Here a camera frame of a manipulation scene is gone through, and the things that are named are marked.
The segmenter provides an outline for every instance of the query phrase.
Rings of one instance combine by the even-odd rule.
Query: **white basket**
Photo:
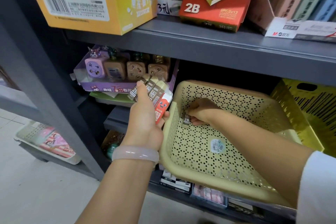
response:
[[[16,133],[16,137],[18,138],[18,140],[20,142],[23,142],[25,144],[30,145],[31,147],[34,147],[35,149],[38,149],[40,151],[43,151],[46,154],[49,154],[55,158],[58,158],[60,160],[63,160],[65,162],[68,162],[70,164],[76,165],[81,161],[81,158],[78,156],[78,154],[74,154],[73,156],[69,157],[69,158],[63,158],[57,154],[54,154],[50,151],[44,150],[40,147],[38,147],[37,145],[40,145],[43,142],[38,142],[38,135],[39,133],[45,129],[47,127],[47,125],[44,124],[39,124],[36,128],[33,127],[34,123],[36,123],[35,121],[31,120],[27,125],[25,125],[22,129],[20,129],[17,133]]]

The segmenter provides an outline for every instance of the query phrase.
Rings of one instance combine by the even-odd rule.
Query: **sticker on basket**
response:
[[[211,140],[211,152],[213,153],[222,153],[225,150],[225,146],[219,139],[212,139]]]

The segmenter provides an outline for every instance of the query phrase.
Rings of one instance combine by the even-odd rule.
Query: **pale purple bangle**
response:
[[[116,159],[145,159],[155,163],[159,162],[159,153],[153,149],[137,146],[119,146],[112,154],[112,161]]]

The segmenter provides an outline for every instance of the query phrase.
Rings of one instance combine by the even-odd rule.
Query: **yellow plastic basket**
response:
[[[336,157],[336,88],[282,79],[271,96],[303,145]]]
[[[163,166],[180,179],[247,199],[290,207],[220,132],[209,125],[181,127],[184,111],[202,97],[259,127],[300,143],[279,103],[270,96],[206,82],[183,81],[176,88],[170,118],[163,129],[160,149]],[[211,152],[213,139],[224,143],[224,152]]]

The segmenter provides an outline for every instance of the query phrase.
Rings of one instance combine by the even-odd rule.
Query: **person's left hand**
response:
[[[155,109],[147,95],[146,86],[138,81],[136,87],[138,102],[131,107],[127,132],[121,145],[159,150],[163,140],[161,129],[169,117],[169,112],[166,111],[159,123],[155,124]]]

